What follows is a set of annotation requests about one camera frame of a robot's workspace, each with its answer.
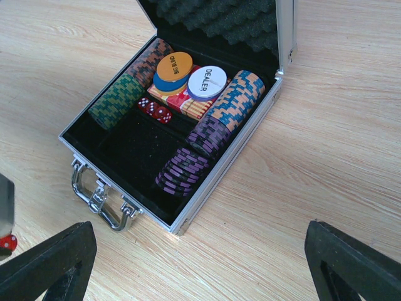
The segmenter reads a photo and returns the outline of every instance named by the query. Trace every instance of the case handle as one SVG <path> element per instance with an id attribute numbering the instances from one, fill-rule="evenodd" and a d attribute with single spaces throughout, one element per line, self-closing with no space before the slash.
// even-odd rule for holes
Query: case handle
<path id="1" fill-rule="evenodd" d="M 142 213 L 142 209 L 132 206 L 124 202 L 120 210 L 122 216 L 120 220 L 115 218 L 116 214 L 111 208 L 106 208 L 107 193 L 110 189 L 109 185 L 98 179 L 96 183 L 98 187 L 91 193 L 82 184 L 82 174 L 90 169 L 86 164 L 77 158 L 72 162 L 73 175 L 71 177 L 71 185 L 77 196 L 79 196 L 90 208 L 93 213 L 99 214 L 104 221 L 116 232 L 127 230 L 133 219 Z"/>

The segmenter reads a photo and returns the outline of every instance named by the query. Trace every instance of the wooden table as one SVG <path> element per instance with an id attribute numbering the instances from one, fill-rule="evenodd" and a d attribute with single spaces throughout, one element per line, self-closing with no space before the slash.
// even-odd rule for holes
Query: wooden table
<path id="1" fill-rule="evenodd" d="M 300 0 L 298 28 L 279 102 L 185 236 L 144 216 L 116 234 L 74 195 L 57 135 L 154 31 L 133 0 L 2 0 L 0 172 L 16 184 L 17 253 L 91 221 L 87 300 L 317 300 L 312 219 L 401 261 L 401 2 Z"/>

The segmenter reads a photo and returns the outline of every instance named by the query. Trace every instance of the purple poker chip stack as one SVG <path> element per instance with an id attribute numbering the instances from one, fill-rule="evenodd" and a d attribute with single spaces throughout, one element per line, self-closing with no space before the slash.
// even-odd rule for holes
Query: purple poker chip stack
<path id="1" fill-rule="evenodd" d="M 213 116 L 204 116 L 187 137 L 187 142 L 207 158 L 215 158 L 228 142 L 231 132 Z"/>
<path id="2" fill-rule="evenodd" d="M 159 172 L 155 182 L 169 194 L 187 196 L 208 167 L 207 159 L 181 147 Z"/>

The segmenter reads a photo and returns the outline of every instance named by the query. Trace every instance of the red dice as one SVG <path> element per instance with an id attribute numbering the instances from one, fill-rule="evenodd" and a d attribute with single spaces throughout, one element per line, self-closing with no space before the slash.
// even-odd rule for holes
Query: red dice
<path id="1" fill-rule="evenodd" d="M 18 244 L 17 238 L 12 234 L 0 238 L 0 248 L 14 251 L 17 248 L 17 244 Z"/>
<path id="2" fill-rule="evenodd" d="M 150 116 L 152 116 L 153 118 L 156 118 L 156 117 L 155 117 L 155 113 L 156 113 L 157 109 L 159 109 L 159 107 L 160 107 L 160 105 L 158 105 L 157 103 L 155 103 L 155 102 L 150 102 L 150 103 L 148 103 L 148 105 L 146 106 L 146 112 L 147 112 Z"/>
<path id="3" fill-rule="evenodd" d="M 155 112 L 155 118 L 160 121 L 162 124 L 167 124 L 170 122 L 172 117 L 171 112 L 168 110 L 168 108 L 165 107 L 159 107 L 157 111 Z"/>
<path id="4" fill-rule="evenodd" d="M 138 108 L 145 113 L 146 112 L 146 106 L 149 104 L 150 100 L 147 99 L 146 97 L 142 97 L 141 100 L 138 101 Z"/>

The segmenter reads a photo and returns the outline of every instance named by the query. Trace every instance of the green poker chip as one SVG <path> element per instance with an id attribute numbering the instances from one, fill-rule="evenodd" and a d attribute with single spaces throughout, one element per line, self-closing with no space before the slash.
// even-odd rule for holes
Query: green poker chip
<path id="1" fill-rule="evenodd" d="M 138 80 L 123 73 L 89 108 L 88 113 L 102 128 L 110 130 L 144 93 L 145 89 Z"/>

